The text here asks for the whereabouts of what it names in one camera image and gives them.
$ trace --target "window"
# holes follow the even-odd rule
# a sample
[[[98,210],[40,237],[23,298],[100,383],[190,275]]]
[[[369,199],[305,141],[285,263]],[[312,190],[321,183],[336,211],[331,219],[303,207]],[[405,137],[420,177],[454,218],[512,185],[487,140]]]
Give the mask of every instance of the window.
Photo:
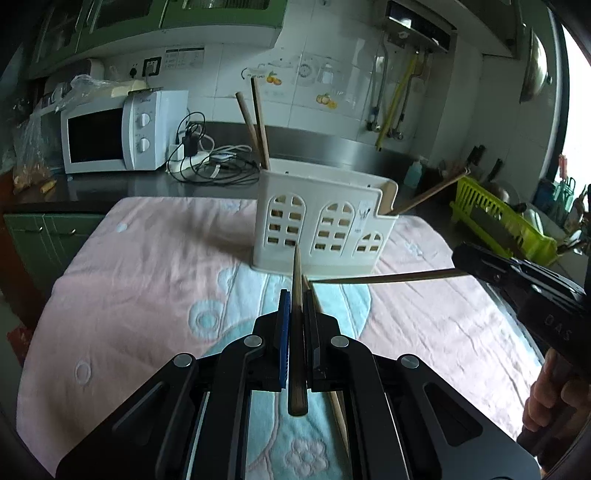
[[[570,97],[562,153],[568,159],[567,174],[575,179],[574,194],[578,196],[585,185],[591,184],[591,65],[566,30],[564,37],[569,60]],[[560,171],[556,173],[556,181],[560,181]]]

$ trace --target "microwave knob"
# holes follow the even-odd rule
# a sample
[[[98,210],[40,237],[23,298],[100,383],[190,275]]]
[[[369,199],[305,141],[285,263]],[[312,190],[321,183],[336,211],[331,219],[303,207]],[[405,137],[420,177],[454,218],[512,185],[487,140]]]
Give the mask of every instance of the microwave knob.
[[[147,138],[142,138],[139,141],[138,150],[140,153],[144,153],[150,147],[150,141]]]
[[[138,123],[141,127],[145,127],[150,122],[150,116],[147,113],[142,113],[138,118]]]

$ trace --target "electrical outlet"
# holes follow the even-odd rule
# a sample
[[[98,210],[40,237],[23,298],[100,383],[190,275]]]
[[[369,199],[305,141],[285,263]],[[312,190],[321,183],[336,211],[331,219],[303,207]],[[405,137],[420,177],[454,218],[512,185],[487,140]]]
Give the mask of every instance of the electrical outlet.
[[[162,63],[162,57],[152,57],[144,60],[144,66],[142,68],[142,77],[154,77],[160,73],[160,64]]]
[[[127,68],[127,72],[125,72],[130,78],[136,79],[141,77],[141,67],[139,66],[138,61],[132,61],[129,63],[129,67]]]

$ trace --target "plastic bottle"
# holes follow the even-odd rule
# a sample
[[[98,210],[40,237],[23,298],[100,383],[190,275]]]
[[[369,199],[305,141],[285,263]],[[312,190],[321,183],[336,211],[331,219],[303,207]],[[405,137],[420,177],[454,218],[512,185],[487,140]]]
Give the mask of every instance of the plastic bottle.
[[[418,182],[423,175],[423,165],[419,160],[415,160],[408,168],[407,174],[404,177],[404,184],[412,189],[417,188]]]

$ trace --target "dish rack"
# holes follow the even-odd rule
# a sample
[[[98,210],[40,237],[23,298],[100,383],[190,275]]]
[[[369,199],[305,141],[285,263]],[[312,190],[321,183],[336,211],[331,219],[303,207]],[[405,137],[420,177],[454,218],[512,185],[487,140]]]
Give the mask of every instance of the dish rack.
[[[452,222],[462,220],[496,254],[513,257],[511,250],[505,249],[486,233],[471,217],[472,207],[478,206],[496,218],[515,238],[517,245],[527,260],[547,267],[557,258],[557,242],[554,238],[542,235],[521,215],[502,202],[475,180],[464,177],[457,183],[456,201],[451,202]]]
[[[298,244],[302,274],[371,273],[397,219],[378,214],[391,210],[396,182],[302,161],[270,163],[259,179],[253,268],[291,275]]]

